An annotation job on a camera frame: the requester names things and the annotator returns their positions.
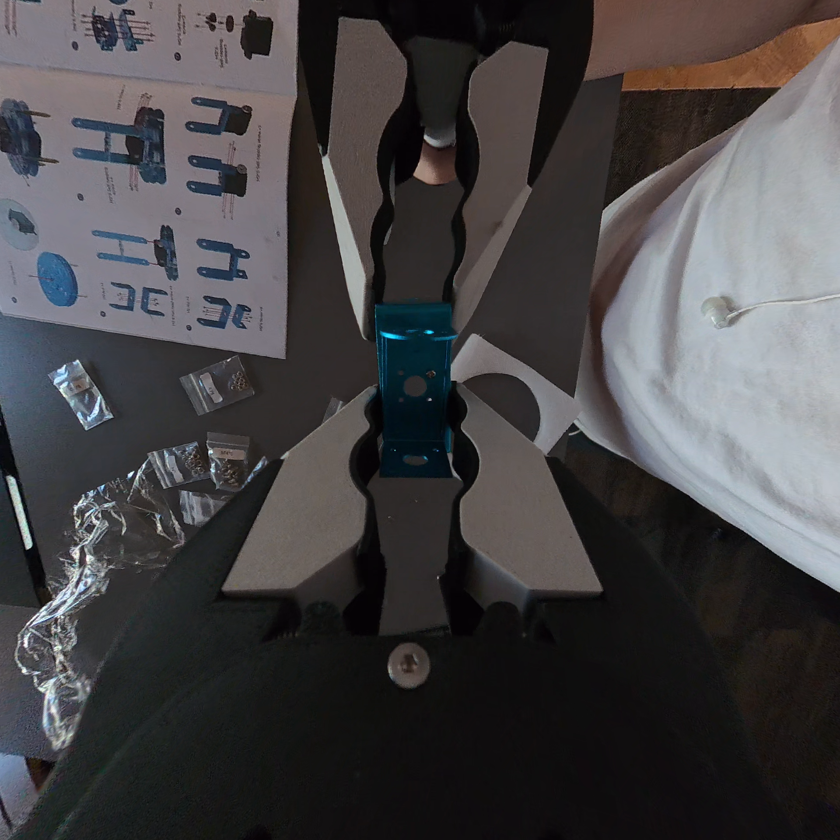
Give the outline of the person's right hand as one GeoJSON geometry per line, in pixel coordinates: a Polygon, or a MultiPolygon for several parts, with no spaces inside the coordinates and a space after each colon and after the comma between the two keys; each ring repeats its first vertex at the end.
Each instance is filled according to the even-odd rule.
{"type": "Polygon", "coordinates": [[[438,148],[424,141],[413,178],[431,186],[456,181],[456,152],[455,144],[438,148]]]}

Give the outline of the person in white shirt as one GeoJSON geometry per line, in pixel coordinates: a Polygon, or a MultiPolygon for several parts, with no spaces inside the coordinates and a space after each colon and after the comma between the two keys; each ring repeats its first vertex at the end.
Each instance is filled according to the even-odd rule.
{"type": "Polygon", "coordinates": [[[839,44],[602,215],[576,398],[595,443],[839,588],[839,44]]]}

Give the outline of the person's right forearm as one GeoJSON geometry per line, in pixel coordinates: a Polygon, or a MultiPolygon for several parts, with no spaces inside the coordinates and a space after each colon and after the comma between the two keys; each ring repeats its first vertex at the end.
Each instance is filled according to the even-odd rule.
{"type": "Polygon", "coordinates": [[[838,1],[595,1],[584,80],[727,60],[838,15],[838,1]]]}

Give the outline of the clear zip bag white label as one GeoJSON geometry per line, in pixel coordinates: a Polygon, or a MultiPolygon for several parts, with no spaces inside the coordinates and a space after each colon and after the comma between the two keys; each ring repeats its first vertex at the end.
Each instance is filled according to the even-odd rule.
{"type": "Polygon", "coordinates": [[[235,498],[235,493],[209,493],[196,490],[179,490],[178,501],[182,522],[199,529],[212,520],[235,498]]]}

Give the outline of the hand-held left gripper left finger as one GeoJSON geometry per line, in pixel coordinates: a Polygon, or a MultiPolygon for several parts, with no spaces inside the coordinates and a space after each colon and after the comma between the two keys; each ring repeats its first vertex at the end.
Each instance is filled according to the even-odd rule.
{"type": "Polygon", "coordinates": [[[368,489],[380,467],[382,401],[370,386],[290,449],[223,586],[278,601],[266,635],[326,613],[335,632],[377,635],[386,568],[368,489]]]}

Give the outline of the assembly instruction booklet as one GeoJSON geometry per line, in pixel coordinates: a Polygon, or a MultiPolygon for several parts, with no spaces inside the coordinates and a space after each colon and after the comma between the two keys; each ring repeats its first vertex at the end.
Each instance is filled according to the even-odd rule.
{"type": "Polygon", "coordinates": [[[284,359],[298,2],[1,2],[1,307],[284,359]]]}

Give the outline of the dark grey desk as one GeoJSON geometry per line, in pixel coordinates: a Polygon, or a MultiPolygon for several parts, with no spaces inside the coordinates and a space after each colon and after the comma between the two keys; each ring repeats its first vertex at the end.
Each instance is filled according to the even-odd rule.
{"type": "MultiPolygon", "coordinates": [[[[452,305],[451,224],[463,187],[458,178],[427,185],[413,173],[424,141],[438,148],[456,145],[466,72],[478,58],[471,48],[420,42],[420,49],[413,46],[408,54],[399,48],[408,81],[395,154],[395,215],[384,247],[385,288],[377,305],[409,298],[402,287],[409,280],[419,283],[413,298],[452,305]]],[[[351,400],[376,383],[375,337],[362,337],[351,306],[299,46],[297,52],[284,359],[2,314],[2,415],[47,570],[53,565],[60,571],[57,558],[74,503],[140,467],[148,453],[202,442],[211,431],[248,436],[273,459],[319,425],[329,396],[351,400]],[[255,396],[196,415],[180,377],[235,354],[255,396]],[[48,378],[75,360],[114,414],[87,431],[48,378]]],[[[583,79],[478,307],[465,329],[455,330],[460,340],[473,334],[488,338],[569,394],[579,369],[620,89],[617,79],[583,79]]],[[[111,592],[112,584],[111,600],[93,603],[80,620],[85,665],[99,664],[132,612],[134,595],[111,592]]],[[[39,694],[15,665],[17,633],[2,642],[2,655],[10,654],[8,667],[12,679],[22,682],[25,700],[9,721],[2,719],[2,752],[43,757],[46,741],[36,725],[39,694]]]]}

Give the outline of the white foam sheet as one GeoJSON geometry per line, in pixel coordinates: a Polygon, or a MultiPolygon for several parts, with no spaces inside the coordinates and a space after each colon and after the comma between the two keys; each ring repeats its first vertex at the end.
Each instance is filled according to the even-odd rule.
{"type": "MultiPolygon", "coordinates": [[[[449,395],[454,384],[466,385],[477,377],[491,374],[516,379],[530,390],[539,407],[539,429],[532,441],[547,457],[580,413],[575,399],[525,363],[476,334],[468,337],[454,359],[451,357],[449,395]]],[[[382,401],[379,386],[359,394],[315,429],[308,441],[314,444],[316,455],[330,455],[338,467],[346,469],[359,469],[362,448],[371,444],[380,469],[382,401]]]]}

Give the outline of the zip bag of small nuts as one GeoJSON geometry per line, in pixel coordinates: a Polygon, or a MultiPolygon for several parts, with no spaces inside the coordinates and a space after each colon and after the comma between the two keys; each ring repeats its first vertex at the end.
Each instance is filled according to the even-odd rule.
{"type": "Polygon", "coordinates": [[[147,459],[165,490],[211,479],[206,447],[197,441],[150,452],[147,459]]]}

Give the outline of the crumpled clear plastic wrap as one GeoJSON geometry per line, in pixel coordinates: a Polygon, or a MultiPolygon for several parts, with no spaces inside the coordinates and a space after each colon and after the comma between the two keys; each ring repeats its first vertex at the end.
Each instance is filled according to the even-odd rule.
{"type": "Polygon", "coordinates": [[[45,737],[45,761],[71,745],[91,694],[98,665],[85,665],[80,623],[91,605],[110,601],[121,572],[154,580],[232,499],[183,520],[183,491],[165,490],[147,459],[125,477],[84,492],[70,511],[59,574],[49,598],[17,632],[14,662],[38,692],[36,725],[45,737]]]}

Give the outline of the zip bag of silver screws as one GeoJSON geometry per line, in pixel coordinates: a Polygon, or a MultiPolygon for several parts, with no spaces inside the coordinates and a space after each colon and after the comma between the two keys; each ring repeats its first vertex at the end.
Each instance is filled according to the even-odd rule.
{"type": "Polygon", "coordinates": [[[236,492],[249,476],[248,436],[208,432],[206,451],[211,481],[217,490],[236,492]]]}

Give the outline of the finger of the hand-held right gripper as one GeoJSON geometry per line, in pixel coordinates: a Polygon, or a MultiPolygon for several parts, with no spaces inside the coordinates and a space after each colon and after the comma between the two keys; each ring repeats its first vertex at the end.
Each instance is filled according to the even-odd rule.
{"type": "Polygon", "coordinates": [[[346,287],[366,340],[375,338],[375,306],[384,295],[407,81],[407,60],[380,22],[339,18],[322,168],[346,287]]]}
{"type": "Polygon", "coordinates": [[[456,115],[463,195],[451,220],[455,254],[447,278],[453,326],[461,332],[532,192],[529,168],[550,52],[503,46],[468,67],[456,115]]]}

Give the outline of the small clear zip bag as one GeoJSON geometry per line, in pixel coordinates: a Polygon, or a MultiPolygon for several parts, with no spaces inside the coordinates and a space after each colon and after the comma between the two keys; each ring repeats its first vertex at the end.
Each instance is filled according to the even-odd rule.
{"type": "Polygon", "coordinates": [[[84,430],[89,431],[114,418],[98,385],[79,360],[63,364],[48,373],[48,378],[84,430]]]}

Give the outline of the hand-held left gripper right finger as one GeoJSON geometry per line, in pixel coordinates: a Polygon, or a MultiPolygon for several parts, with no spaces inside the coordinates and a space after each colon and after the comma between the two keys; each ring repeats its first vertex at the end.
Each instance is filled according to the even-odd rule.
{"type": "Polygon", "coordinates": [[[447,419],[460,481],[439,580],[450,632],[471,635],[499,602],[529,619],[542,602],[601,596],[542,450],[460,383],[450,392],[447,419]]]}

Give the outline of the blue short U bracket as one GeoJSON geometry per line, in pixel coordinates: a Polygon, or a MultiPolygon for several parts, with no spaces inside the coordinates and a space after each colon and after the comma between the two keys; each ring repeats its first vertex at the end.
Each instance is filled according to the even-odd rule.
{"type": "Polygon", "coordinates": [[[380,476],[448,479],[447,410],[452,308],[443,302],[382,303],[374,309],[382,411],[380,476]]]}

